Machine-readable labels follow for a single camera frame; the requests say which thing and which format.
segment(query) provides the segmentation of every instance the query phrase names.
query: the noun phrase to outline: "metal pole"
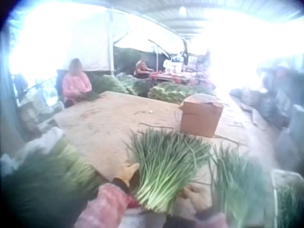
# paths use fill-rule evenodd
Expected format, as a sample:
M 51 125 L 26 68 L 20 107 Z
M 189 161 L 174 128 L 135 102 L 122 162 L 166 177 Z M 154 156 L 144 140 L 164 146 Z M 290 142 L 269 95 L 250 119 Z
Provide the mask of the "metal pole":
M 109 9 L 109 27 L 108 27 L 108 34 L 109 34 L 109 54 L 110 54 L 110 70 L 111 75 L 114 75 L 114 54 L 113 54 L 113 4 Z
M 156 48 L 156 72 L 158 72 L 158 47 Z

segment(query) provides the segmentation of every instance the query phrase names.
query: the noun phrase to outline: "dirt-covered table surface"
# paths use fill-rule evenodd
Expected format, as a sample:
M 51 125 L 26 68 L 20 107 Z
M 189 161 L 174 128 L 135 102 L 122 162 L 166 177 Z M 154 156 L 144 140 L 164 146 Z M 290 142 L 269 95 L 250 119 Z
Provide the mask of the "dirt-covered table surface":
M 260 130 L 252 125 L 231 98 L 222 100 L 225 108 L 214 138 L 204 138 L 216 145 L 224 143 L 242 152 L 260 156 L 266 167 L 275 167 L 273 159 L 273 134 L 269 127 Z M 175 129 L 180 127 L 181 110 L 177 104 L 142 98 L 133 95 L 105 92 L 94 102 L 76 104 L 54 117 L 58 126 L 64 130 L 70 142 L 106 178 L 112 179 L 120 165 L 128 159 L 126 143 L 130 142 L 131 132 L 153 127 L 154 129 Z M 197 180 L 210 183 L 208 167 L 202 168 Z M 211 204 L 210 189 L 206 186 Z M 189 200 L 180 199 L 177 214 L 191 216 L 194 209 Z

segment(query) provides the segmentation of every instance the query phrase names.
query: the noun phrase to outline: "gloved hand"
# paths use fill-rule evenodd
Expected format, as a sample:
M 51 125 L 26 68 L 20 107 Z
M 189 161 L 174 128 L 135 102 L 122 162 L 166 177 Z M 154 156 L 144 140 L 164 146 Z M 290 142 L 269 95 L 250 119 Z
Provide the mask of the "gloved hand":
M 135 163 L 130 166 L 127 162 L 125 162 L 125 164 L 118 170 L 116 177 L 121 179 L 127 185 L 127 187 L 130 187 L 130 180 L 138 168 L 139 163 Z
M 183 198 L 190 199 L 196 212 L 201 212 L 209 207 L 206 190 L 204 188 L 197 188 L 192 185 L 187 185 L 183 189 Z

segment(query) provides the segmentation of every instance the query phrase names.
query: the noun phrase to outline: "person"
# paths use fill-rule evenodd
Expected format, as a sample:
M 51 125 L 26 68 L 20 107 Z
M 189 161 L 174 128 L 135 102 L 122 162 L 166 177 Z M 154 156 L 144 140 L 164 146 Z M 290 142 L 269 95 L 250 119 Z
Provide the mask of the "person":
M 150 73 L 153 72 L 153 69 L 149 69 L 147 67 L 146 62 L 148 62 L 148 56 L 146 54 L 142 54 L 141 60 L 136 63 L 134 76 L 136 78 L 148 78 Z
M 78 58 L 70 62 L 69 72 L 64 76 L 62 82 L 62 94 L 66 107 L 76 104 L 82 93 L 92 91 L 92 85 L 87 75 L 82 72 L 82 64 Z
M 117 228 L 128 204 L 133 200 L 129 192 L 130 180 L 138 170 L 139 164 L 122 166 L 111 183 L 99 187 L 97 198 L 88 203 L 80 214 L 75 228 Z M 196 211 L 205 209 L 204 198 L 186 187 L 183 194 L 190 199 Z M 218 214 L 205 222 L 168 217 L 164 228 L 228 228 L 226 216 Z

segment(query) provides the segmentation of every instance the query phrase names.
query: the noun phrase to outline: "white tarp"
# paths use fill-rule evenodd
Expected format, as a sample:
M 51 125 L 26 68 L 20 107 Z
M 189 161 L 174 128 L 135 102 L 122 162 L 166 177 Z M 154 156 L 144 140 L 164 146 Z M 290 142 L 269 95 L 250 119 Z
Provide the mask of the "white tarp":
M 25 19 L 20 43 L 11 53 L 11 73 L 22 73 L 33 86 L 38 78 L 47 80 L 57 75 L 57 69 L 68 69 L 73 58 L 79 58 L 86 71 L 110 70 L 109 26 L 113 41 L 132 34 L 134 39 L 121 40 L 125 48 L 150 51 L 150 39 L 171 54 L 184 49 L 180 37 L 150 21 L 116 10 L 113 20 L 110 24 L 109 9 L 99 6 L 66 2 L 37 6 Z
M 85 71 L 107 71 L 109 56 L 109 12 L 94 14 L 78 21 L 71 28 L 71 39 L 66 47 L 66 56 L 60 69 L 68 69 L 70 60 L 79 58 Z

